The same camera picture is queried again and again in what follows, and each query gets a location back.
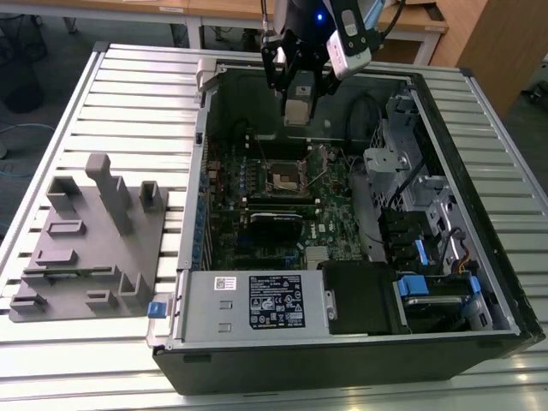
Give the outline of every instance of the blue tab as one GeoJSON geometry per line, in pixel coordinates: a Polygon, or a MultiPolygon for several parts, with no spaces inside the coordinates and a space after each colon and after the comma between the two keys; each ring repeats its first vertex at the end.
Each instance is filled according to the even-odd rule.
{"type": "Polygon", "coordinates": [[[407,296],[407,294],[409,294],[408,286],[405,285],[405,282],[403,281],[403,279],[398,280],[397,288],[400,290],[401,297],[405,297],[407,296]]]}
{"type": "Polygon", "coordinates": [[[425,276],[403,276],[403,281],[408,291],[407,295],[429,295],[425,276]]]}
{"type": "Polygon", "coordinates": [[[415,240],[414,245],[419,250],[420,263],[422,265],[428,265],[428,257],[426,256],[425,246],[422,244],[422,240],[415,240]]]}
{"type": "Polygon", "coordinates": [[[146,316],[149,319],[165,319],[168,316],[168,304],[159,301],[149,302],[146,316]]]}
{"type": "Polygon", "coordinates": [[[479,294],[481,292],[481,286],[480,281],[477,277],[471,276],[470,277],[470,286],[472,287],[472,292],[474,294],[479,294]]]}

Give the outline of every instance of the slotted metal surface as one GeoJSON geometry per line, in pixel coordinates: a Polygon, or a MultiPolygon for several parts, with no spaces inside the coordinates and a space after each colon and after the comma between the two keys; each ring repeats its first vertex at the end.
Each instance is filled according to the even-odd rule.
{"type": "MultiPolygon", "coordinates": [[[[13,324],[9,299],[38,240],[52,176],[89,183],[84,159],[108,152],[127,185],[156,180],[170,190],[157,293],[173,291],[193,150],[195,71],[201,56],[255,55],[111,45],[94,53],[45,160],[3,244],[0,260],[0,408],[113,409],[543,409],[548,403],[548,342],[491,360],[450,381],[272,393],[183,397],[152,360],[147,318],[13,324]]],[[[465,165],[524,289],[548,323],[546,201],[474,82],[450,68],[372,64],[420,71],[432,89],[465,165]]]]}

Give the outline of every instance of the blue cable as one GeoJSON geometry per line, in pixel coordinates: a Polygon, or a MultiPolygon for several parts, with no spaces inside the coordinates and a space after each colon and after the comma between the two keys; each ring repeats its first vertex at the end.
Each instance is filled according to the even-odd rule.
{"type": "Polygon", "coordinates": [[[5,173],[3,171],[0,171],[0,176],[14,177],[14,178],[25,178],[25,177],[32,177],[33,174],[11,174],[11,173],[5,173]]]}
{"type": "Polygon", "coordinates": [[[55,129],[52,127],[52,126],[48,126],[47,124],[40,124],[38,122],[26,122],[26,123],[23,123],[23,124],[13,124],[9,127],[6,127],[2,130],[0,130],[0,134],[2,133],[5,133],[6,131],[10,131],[14,128],[18,128],[18,127],[38,127],[38,128],[47,128],[48,130],[50,131],[53,131],[55,132],[55,129]]]}
{"type": "MultiPolygon", "coordinates": [[[[52,126],[48,126],[47,124],[40,124],[38,122],[26,122],[23,124],[12,124],[9,127],[6,127],[0,130],[0,134],[5,133],[6,131],[13,130],[14,128],[19,128],[19,127],[47,128],[48,130],[53,131],[55,133],[55,129],[52,126]]],[[[4,171],[0,171],[0,176],[13,177],[13,178],[26,178],[26,177],[33,176],[33,174],[11,174],[11,173],[6,173],[4,171]]]]}

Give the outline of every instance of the white sticker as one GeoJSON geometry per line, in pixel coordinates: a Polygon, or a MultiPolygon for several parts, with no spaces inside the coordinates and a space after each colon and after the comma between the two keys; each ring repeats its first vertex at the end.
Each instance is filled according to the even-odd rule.
{"type": "Polygon", "coordinates": [[[236,290],[236,277],[215,277],[215,291],[236,290]]]}
{"type": "Polygon", "coordinates": [[[170,13],[183,13],[184,9],[181,7],[160,7],[160,11],[169,11],[170,13]]]}
{"type": "Polygon", "coordinates": [[[440,33],[444,33],[444,32],[445,32],[445,28],[443,28],[443,27],[426,26],[426,27],[425,27],[425,30],[426,30],[427,32],[440,32],[440,33]]]}

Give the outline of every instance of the power supply label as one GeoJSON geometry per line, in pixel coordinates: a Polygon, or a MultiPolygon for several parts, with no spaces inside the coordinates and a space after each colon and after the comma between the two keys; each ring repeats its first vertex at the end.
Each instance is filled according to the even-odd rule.
{"type": "Polygon", "coordinates": [[[304,327],[301,276],[250,277],[249,325],[254,330],[304,327]]]}

